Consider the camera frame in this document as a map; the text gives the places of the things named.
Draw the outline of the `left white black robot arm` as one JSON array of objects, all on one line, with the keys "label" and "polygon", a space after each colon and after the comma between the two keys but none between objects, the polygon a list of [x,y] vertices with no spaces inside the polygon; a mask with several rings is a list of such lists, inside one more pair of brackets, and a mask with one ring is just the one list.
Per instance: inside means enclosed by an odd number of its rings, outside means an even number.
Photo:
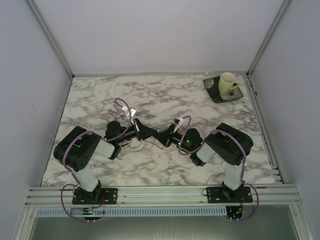
[{"label": "left white black robot arm", "polygon": [[85,196],[96,202],[101,195],[101,182],[95,177],[89,161],[94,154],[114,160],[121,152],[122,144],[133,138],[146,140],[157,131],[143,125],[135,118],[128,127],[121,126],[118,121],[107,124],[105,137],[76,126],[54,149],[53,156],[71,172],[79,188],[74,192],[76,197]]}]

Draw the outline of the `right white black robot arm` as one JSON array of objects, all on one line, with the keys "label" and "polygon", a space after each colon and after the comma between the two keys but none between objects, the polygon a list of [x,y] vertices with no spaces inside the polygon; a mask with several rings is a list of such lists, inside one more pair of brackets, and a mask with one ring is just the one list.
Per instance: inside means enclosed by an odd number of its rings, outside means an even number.
[{"label": "right white black robot arm", "polygon": [[225,161],[225,178],[217,198],[232,202],[245,196],[241,193],[244,189],[243,163],[254,144],[247,134],[225,123],[218,125],[204,139],[195,128],[187,129],[184,133],[179,133],[175,128],[176,125],[172,124],[153,137],[166,148],[176,145],[197,167],[203,167],[213,156],[218,155]]}]

